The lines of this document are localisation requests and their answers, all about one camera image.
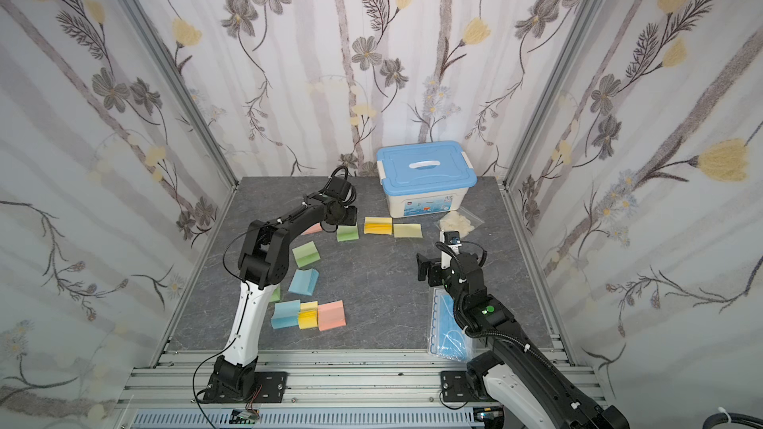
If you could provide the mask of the torn yellow memo page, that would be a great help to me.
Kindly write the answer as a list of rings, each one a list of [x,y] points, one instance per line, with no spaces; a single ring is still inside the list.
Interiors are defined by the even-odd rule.
[[[423,238],[421,224],[394,224],[395,238]]]

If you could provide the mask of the yellow memo pad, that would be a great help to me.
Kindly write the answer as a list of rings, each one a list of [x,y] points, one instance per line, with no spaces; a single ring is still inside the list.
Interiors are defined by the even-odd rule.
[[[391,236],[393,234],[393,219],[366,216],[364,222],[364,234],[374,234],[375,236]]]
[[[298,314],[298,328],[300,330],[314,329],[318,327],[318,307],[317,301],[300,304]]]

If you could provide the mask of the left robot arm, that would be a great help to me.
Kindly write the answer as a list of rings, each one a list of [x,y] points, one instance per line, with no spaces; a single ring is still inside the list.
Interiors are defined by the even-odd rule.
[[[357,222],[357,193],[351,184],[330,185],[302,198],[295,209],[272,220],[255,220],[244,233],[238,256],[240,299],[229,341],[216,355],[204,403],[248,403],[264,392],[256,372],[259,337],[267,305],[286,276],[292,242],[316,224],[351,226]]]

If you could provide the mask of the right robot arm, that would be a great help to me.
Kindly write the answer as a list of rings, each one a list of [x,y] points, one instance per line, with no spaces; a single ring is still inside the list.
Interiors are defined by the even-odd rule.
[[[490,294],[484,258],[445,251],[450,261],[417,254],[417,279],[441,286],[453,300],[456,324],[487,351],[467,363],[473,398],[503,405],[527,428],[627,428],[616,407],[602,407],[570,381],[531,341],[514,314]]]

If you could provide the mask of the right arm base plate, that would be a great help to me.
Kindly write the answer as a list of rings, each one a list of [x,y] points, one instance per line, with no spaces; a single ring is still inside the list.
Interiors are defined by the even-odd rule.
[[[464,404],[478,400],[469,385],[465,371],[441,371],[439,383],[440,398],[444,403]]]

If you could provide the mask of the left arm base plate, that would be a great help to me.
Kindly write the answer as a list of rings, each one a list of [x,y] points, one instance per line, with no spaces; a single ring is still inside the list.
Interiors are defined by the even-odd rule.
[[[242,377],[212,375],[204,403],[282,403],[287,387],[285,371],[254,371]]]

